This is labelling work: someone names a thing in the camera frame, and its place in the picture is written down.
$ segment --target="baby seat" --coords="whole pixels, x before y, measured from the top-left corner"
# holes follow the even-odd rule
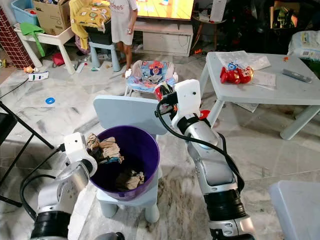
[[[172,62],[138,60],[125,72],[127,80],[124,95],[128,91],[129,96],[132,91],[153,93],[155,87],[164,81],[173,87],[178,82],[178,75],[174,70]]]

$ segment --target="television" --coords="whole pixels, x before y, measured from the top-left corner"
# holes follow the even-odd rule
[[[194,0],[136,0],[138,17],[190,20]]]

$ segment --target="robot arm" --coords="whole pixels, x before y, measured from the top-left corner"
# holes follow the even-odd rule
[[[187,140],[187,150],[192,157],[199,185],[207,205],[210,232],[214,240],[256,240],[255,229],[250,216],[241,203],[238,189],[239,178],[236,179],[230,164],[227,163],[222,149],[225,142],[210,126],[199,120],[201,103],[199,81],[195,79],[179,82],[174,86],[171,96],[164,96],[160,105],[169,104],[172,126],[183,134],[175,133],[162,121],[160,107],[157,107],[157,117],[169,132]],[[191,141],[200,140],[206,145]]]
[[[79,132],[66,136],[64,146],[70,164],[40,190],[32,240],[67,239],[70,217],[79,193],[97,170],[97,162],[87,153],[85,138]]]

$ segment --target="green cloth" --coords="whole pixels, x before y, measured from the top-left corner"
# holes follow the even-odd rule
[[[20,29],[21,29],[21,32],[23,35],[31,35],[34,40],[35,40],[35,44],[36,46],[38,47],[38,50],[41,54],[42,57],[45,56],[45,51],[44,49],[42,48],[40,42],[39,42],[39,39],[37,37],[37,34],[44,34],[45,33],[45,30],[43,30],[42,28],[36,26],[36,25],[33,25],[31,23],[27,23],[27,22],[23,22],[20,24]]]

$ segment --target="toy figure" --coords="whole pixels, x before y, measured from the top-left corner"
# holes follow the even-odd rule
[[[150,75],[160,75],[162,73],[162,68],[164,65],[159,61],[154,61],[154,63],[149,65]]]
[[[244,69],[236,68],[235,70],[227,70],[222,67],[220,73],[221,83],[232,83],[232,84],[246,84],[251,81],[254,76],[254,70],[251,67]]]
[[[32,68],[31,66],[27,66],[27,67],[24,67],[23,68],[23,71],[26,73],[26,74],[32,74],[33,72],[34,73],[37,73],[39,72],[38,68]]]

